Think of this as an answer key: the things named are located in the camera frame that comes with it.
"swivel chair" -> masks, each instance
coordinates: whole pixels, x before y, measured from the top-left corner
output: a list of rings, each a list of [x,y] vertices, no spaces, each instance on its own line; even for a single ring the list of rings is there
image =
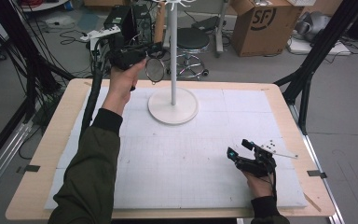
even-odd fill
[[[193,55],[205,51],[209,46],[209,36],[197,28],[181,28],[177,31],[177,74],[178,78],[208,76],[209,71],[205,69],[203,61]]]

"concrete floor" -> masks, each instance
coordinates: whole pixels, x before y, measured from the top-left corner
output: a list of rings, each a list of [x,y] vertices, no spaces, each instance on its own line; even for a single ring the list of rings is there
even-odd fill
[[[101,28],[104,21],[101,16],[103,12],[85,8],[64,11],[58,7],[37,14],[40,18],[57,15],[71,16],[76,21],[76,27],[73,29],[86,33]],[[85,20],[85,17],[95,18],[95,15],[99,17],[91,26],[79,23]],[[189,17],[181,14],[179,25],[189,24],[189,20],[191,21]],[[227,19],[227,29],[233,27],[234,21],[234,18]],[[71,73],[84,69],[89,71],[90,53],[84,44],[60,44],[63,40],[60,33],[65,31],[44,33],[48,48]],[[210,70],[210,75],[202,77],[202,81],[272,83],[296,71],[306,56],[294,55],[285,50],[283,54],[275,57],[240,58],[229,46],[220,58],[215,58],[213,51],[201,54],[200,57]],[[140,79],[146,79],[145,74],[141,74]],[[0,61],[0,132],[23,99],[24,92],[11,61]],[[358,223],[358,54],[339,56],[333,63],[321,64],[312,80],[308,112],[309,138],[322,168],[328,175],[328,184],[344,221],[349,224]],[[21,149],[23,156],[32,157],[41,136],[42,133],[38,131],[24,144]],[[21,182],[19,167],[28,163],[29,161],[17,154],[0,178],[0,224],[20,223],[6,220],[5,212]],[[328,223],[326,218],[297,217],[290,220],[292,223]]]

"person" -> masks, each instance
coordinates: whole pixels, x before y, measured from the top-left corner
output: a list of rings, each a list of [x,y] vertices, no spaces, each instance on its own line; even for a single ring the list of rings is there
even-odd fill
[[[53,197],[58,206],[48,224],[111,223],[122,114],[131,97],[130,89],[136,86],[138,73],[144,68],[145,60],[126,71],[112,69],[102,108],[83,133],[78,151],[65,171],[63,185]],[[279,215],[272,193],[267,192],[269,184],[245,175],[256,196],[252,201],[252,223],[288,223]]]

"hand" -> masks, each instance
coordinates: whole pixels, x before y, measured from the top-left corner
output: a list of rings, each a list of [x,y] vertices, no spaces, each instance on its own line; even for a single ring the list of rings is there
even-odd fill
[[[130,100],[131,87],[138,81],[138,73],[145,68],[146,59],[136,63],[126,71],[112,68],[110,72],[109,91],[102,108],[111,110],[122,116],[125,104]]]
[[[256,198],[272,196],[271,183],[269,183],[269,178],[267,176],[258,178],[247,172],[242,173],[248,179],[248,186]]]

